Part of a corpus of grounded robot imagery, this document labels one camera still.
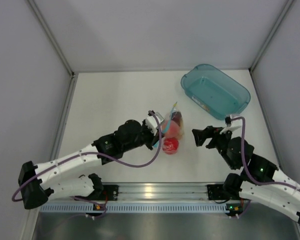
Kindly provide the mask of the pink fake peach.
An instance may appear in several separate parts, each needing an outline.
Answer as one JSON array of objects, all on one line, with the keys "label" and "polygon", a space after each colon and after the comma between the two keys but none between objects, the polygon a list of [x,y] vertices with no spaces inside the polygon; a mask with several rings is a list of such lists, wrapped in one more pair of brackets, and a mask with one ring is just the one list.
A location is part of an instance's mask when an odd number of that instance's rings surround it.
[{"label": "pink fake peach", "polygon": [[169,129],[165,138],[177,138],[181,139],[183,137],[183,130],[182,128],[176,124],[173,120],[170,121]]}]

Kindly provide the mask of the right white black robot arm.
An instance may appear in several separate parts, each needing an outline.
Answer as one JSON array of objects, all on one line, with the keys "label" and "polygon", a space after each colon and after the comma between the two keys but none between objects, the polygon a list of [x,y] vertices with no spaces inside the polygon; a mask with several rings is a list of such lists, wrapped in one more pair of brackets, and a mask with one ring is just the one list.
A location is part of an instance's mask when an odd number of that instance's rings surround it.
[{"label": "right white black robot arm", "polygon": [[245,136],[232,137],[232,130],[207,126],[192,129],[197,147],[215,149],[231,170],[222,185],[222,192],[231,200],[256,201],[276,210],[300,226],[300,184],[287,176],[277,165],[254,153]]}]

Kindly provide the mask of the clear zip top bag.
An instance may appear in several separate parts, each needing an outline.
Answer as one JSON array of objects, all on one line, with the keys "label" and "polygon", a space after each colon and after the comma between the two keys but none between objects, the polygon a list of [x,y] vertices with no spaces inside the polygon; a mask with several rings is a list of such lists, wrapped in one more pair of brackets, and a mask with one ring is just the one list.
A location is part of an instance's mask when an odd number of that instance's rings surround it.
[{"label": "clear zip top bag", "polygon": [[162,141],[161,149],[167,155],[176,154],[180,141],[184,136],[184,121],[178,103],[175,102],[170,112],[165,116],[161,125]]}]

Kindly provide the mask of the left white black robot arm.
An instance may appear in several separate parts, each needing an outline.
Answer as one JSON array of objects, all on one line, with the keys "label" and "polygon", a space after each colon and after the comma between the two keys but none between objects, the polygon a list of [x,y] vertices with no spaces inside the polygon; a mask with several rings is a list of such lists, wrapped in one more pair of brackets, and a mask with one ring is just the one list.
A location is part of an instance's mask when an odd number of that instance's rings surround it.
[{"label": "left white black robot arm", "polygon": [[18,177],[20,201],[26,210],[42,206],[49,200],[75,198],[91,202],[104,191],[101,178],[93,172],[97,167],[117,162],[127,167],[137,165],[121,161],[124,153],[146,146],[152,150],[164,136],[164,120],[157,114],[142,122],[130,119],[113,133],[101,136],[72,154],[35,164],[25,162]]}]

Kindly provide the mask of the dark red fake fig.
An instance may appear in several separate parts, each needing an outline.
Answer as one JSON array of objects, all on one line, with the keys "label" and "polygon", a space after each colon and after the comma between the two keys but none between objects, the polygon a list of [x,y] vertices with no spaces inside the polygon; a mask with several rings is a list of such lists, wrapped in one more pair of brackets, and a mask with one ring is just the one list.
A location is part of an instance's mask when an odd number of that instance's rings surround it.
[{"label": "dark red fake fig", "polygon": [[182,113],[180,111],[175,111],[171,115],[171,120],[174,121],[176,124],[181,126],[182,123]]}]

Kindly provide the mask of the red fake tomato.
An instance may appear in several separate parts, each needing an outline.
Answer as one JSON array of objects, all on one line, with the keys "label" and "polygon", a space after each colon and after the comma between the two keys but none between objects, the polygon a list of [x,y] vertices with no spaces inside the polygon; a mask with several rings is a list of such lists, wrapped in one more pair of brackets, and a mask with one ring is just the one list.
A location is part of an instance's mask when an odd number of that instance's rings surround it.
[{"label": "red fake tomato", "polygon": [[178,152],[179,140],[175,137],[165,138],[162,144],[162,150],[167,155],[174,155]]}]

